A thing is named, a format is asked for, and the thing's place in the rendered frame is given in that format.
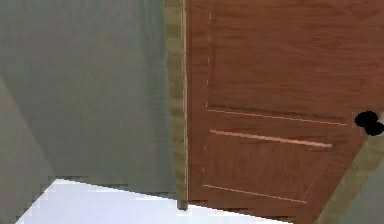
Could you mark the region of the brown wooden room door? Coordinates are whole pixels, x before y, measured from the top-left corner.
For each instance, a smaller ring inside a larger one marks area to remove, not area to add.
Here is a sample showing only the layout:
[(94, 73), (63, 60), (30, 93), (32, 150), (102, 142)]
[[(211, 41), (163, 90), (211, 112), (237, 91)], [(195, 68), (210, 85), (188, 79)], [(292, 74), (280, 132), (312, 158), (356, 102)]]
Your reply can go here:
[(384, 156), (384, 0), (186, 0), (188, 201), (341, 224)]

